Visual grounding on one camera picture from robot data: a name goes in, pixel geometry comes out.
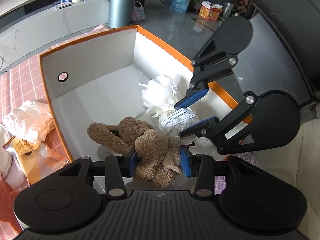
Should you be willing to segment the orange snack packet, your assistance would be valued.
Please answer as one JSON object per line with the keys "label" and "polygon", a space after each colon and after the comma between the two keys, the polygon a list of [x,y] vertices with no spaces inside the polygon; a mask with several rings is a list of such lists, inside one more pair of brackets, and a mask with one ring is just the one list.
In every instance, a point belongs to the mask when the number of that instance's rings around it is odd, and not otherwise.
{"label": "orange snack packet", "polygon": [[3,148],[16,157],[29,185],[35,184],[68,164],[68,159],[45,142],[33,144],[12,137]]}

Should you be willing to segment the white plastic bag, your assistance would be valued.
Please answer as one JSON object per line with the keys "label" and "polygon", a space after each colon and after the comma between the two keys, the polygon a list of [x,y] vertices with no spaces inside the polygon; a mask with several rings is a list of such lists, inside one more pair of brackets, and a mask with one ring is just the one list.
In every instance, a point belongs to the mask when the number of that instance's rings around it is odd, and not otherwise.
{"label": "white plastic bag", "polygon": [[175,111],[175,103],[181,96],[174,81],[166,76],[159,75],[148,83],[138,83],[142,87],[141,102],[147,114],[157,118],[164,113]]}

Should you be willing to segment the brown plush toy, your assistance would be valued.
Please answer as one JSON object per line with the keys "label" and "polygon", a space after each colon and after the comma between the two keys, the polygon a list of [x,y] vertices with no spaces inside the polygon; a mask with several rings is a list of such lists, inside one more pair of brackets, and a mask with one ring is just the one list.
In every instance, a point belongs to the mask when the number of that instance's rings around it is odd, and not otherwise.
{"label": "brown plush toy", "polygon": [[87,134],[116,154],[125,155],[134,148],[139,159],[134,178],[141,184],[166,188],[182,172],[180,142],[146,121],[127,116],[117,125],[94,122]]}

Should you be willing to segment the white fluffy towel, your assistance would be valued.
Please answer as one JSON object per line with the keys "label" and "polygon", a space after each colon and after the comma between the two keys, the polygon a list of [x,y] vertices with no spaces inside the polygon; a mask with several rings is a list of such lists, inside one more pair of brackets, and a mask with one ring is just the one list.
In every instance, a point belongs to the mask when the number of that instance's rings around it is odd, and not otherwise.
{"label": "white fluffy towel", "polygon": [[18,161],[4,148],[4,145],[10,139],[11,134],[1,124],[1,180],[7,182],[13,189],[17,189],[24,183],[25,176],[18,165]]}

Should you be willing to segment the orange carton on floor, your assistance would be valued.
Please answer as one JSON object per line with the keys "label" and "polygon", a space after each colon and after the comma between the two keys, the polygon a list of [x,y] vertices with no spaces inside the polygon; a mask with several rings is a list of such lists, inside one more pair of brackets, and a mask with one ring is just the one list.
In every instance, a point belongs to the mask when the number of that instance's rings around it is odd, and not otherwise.
{"label": "orange carton on floor", "polygon": [[220,4],[211,3],[210,1],[203,1],[199,16],[207,21],[217,21],[222,9],[223,6]]}

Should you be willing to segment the blue water bottle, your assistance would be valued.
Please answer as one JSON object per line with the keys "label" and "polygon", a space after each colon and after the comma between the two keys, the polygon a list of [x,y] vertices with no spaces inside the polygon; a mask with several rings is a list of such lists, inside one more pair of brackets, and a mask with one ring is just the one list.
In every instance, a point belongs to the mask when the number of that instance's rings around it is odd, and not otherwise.
{"label": "blue water bottle", "polygon": [[191,0],[171,0],[169,10],[179,14],[185,14]]}

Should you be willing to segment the clear orange plastic bag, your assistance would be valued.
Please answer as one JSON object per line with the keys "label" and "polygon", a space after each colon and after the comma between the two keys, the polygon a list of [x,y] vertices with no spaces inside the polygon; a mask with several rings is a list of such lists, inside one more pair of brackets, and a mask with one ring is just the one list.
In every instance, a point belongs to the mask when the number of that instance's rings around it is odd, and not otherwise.
{"label": "clear orange plastic bag", "polygon": [[3,125],[13,136],[33,144],[45,141],[47,135],[55,128],[49,105],[30,100],[5,115]]}

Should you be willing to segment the woven checked basket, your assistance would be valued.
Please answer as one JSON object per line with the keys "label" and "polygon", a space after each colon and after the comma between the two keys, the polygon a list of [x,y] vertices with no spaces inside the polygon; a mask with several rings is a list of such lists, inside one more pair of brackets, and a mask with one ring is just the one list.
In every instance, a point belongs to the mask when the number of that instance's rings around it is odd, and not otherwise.
{"label": "woven checked basket", "polygon": [[133,12],[132,12],[132,21],[133,22],[142,22],[146,19],[144,7],[140,1],[134,1],[133,3]]}

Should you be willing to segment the grey metal trash can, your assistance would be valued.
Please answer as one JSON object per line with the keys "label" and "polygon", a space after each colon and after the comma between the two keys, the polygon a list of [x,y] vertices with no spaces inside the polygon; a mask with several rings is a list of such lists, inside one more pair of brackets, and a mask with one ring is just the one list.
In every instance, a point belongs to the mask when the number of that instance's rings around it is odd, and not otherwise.
{"label": "grey metal trash can", "polygon": [[108,26],[112,29],[128,26],[132,21],[133,0],[109,0]]}

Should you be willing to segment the orange white cardboard box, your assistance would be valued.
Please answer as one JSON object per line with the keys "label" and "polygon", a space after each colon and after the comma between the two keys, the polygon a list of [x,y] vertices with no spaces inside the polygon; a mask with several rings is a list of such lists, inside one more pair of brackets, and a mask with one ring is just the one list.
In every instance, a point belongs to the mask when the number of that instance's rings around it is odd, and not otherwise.
{"label": "orange white cardboard box", "polygon": [[93,142],[93,122],[117,124],[138,116],[142,85],[170,77],[185,94],[193,75],[190,61],[141,26],[102,31],[39,56],[55,126],[68,159],[101,160],[108,151]]}

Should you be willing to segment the pink checked tablecloth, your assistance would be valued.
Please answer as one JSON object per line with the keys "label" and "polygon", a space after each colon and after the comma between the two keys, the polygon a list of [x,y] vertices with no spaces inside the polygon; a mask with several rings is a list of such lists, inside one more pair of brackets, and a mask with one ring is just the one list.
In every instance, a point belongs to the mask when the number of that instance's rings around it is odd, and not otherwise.
{"label": "pink checked tablecloth", "polygon": [[27,58],[17,66],[11,68],[11,70],[2,74],[1,119],[9,114],[12,109],[20,107],[25,101],[48,102],[40,70],[40,54],[82,37],[91,36],[108,29],[109,27],[101,24],[94,29],[85,30],[71,38],[55,42],[49,48],[41,49],[39,53]]}

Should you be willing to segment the white marble TV bench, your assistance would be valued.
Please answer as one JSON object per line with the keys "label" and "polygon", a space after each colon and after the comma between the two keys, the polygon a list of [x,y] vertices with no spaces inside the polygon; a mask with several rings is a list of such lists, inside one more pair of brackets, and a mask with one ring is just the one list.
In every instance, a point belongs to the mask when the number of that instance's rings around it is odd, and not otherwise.
{"label": "white marble TV bench", "polygon": [[7,66],[53,41],[108,23],[108,0],[88,0],[63,9],[51,7],[1,32],[1,66]]}

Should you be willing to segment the white printed drawstring bag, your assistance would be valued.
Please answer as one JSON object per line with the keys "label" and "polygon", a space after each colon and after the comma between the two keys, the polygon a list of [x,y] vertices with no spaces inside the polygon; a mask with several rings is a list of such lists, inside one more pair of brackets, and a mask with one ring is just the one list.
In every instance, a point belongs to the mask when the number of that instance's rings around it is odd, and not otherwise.
{"label": "white printed drawstring bag", "polygon": [[162,113],[159,116],[157,126],[160,131],[167,133],[167,135],[179,138],[182,131],[198,122],[199,118],[196,113],[187,107]]}

